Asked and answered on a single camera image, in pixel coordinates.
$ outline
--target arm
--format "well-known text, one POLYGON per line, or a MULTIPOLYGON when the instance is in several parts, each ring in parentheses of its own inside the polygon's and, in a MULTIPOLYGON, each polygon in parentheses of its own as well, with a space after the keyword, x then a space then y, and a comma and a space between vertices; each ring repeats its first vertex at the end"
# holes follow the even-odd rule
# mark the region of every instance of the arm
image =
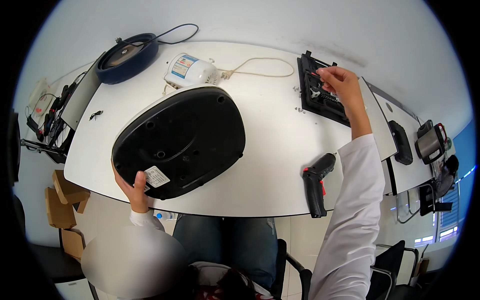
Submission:
POLYGON ((165 231, 162 223, 158 220, 157 217, 153 215, 153 212, 148 208, 148 197, 144 193, 144 188, 146 185, 145 173, 138 171, 135 177, 135 184, 130 186, 128 183, 123 180, 123 178, 118 174, 117 170, 113 166, 113 173, 115 175, 115 182, 119 185, 121 190, 125 193, 128 200, 130 201, 130 206, 132 211, 130 212, 130 221, 135 226, 149 226, 161 231, 165 231))
POLYGON ((352 141, 338 151, 344 178, 313 270, 309 298, 365 299, 385 185, 380 155, 356 75, 336 67, 318 73, 329 83, 324 89, 336 92, 344 105, 352 141))

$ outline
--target white motor housing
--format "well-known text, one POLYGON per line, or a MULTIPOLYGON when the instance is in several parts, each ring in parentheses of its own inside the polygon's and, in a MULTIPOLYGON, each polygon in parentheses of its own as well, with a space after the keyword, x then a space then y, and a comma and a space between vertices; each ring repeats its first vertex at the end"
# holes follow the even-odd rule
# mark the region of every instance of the white motor housing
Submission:
POLYGON ((164 79, 175 88, 194 84, 218 84, 218 69, 213 62, 213 59, 207 62, 181 53, 169 63, 164 79))

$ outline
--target cordless screwdriver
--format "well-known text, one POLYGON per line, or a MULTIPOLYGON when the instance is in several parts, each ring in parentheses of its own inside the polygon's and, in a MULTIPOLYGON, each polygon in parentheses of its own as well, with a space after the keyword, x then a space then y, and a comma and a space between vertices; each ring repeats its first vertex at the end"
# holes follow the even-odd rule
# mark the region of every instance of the cordless screwdriver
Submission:
POLYGON ((327 215, 324 207, 325 189, 322 180, 333 170, 336 161, 335 154, 327 153, 313 166, 303 169, 302 178, 312 218, 321 218, 327 215))

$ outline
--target white sleeve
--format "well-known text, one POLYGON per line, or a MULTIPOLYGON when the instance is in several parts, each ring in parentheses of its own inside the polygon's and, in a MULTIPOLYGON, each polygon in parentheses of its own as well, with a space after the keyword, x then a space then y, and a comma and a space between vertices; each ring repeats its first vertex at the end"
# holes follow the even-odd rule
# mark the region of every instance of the white sleeve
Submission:
POLYGON ((310 300, 365 299, 385 180, 373 134, 338 150, 343 183, 318 253, 310 300))
POLYGON ((165 231, 165 228, 163 228, 163 225, 160 222, 160 220, 153 215, 153 210, 149 210, 148 212, 143 214, 134 212, 132 210, 130 211, 130 221, 135 226, 148 226, 148 227, 159 229, 161 231, 165 231))

